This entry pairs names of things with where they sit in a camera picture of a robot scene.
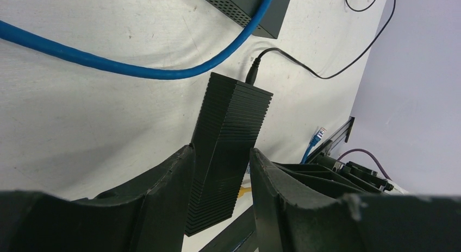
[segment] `purple cable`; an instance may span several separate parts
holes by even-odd
[[[378,166],[379,170],[383,173],[384,177],[388,180],[392,180],[389,175],[386,173],[386,171],[384,170],[383,166],[381,166],[381,163],[379,163],[378,159],[369,151],[365,150],[365,149],[352,149],[352,150],[348,150],[347,152],[343,153],[341,156],[339,156],[338,158],[338,161],[340,161],[342,158],[344,158],[347,154],[349,153],[354,153],[354,152],[362,152],[362,153],[366,153],[368,154],[369,157],[371,157],[373,159],[373,161],[376,163],[376,165]]]

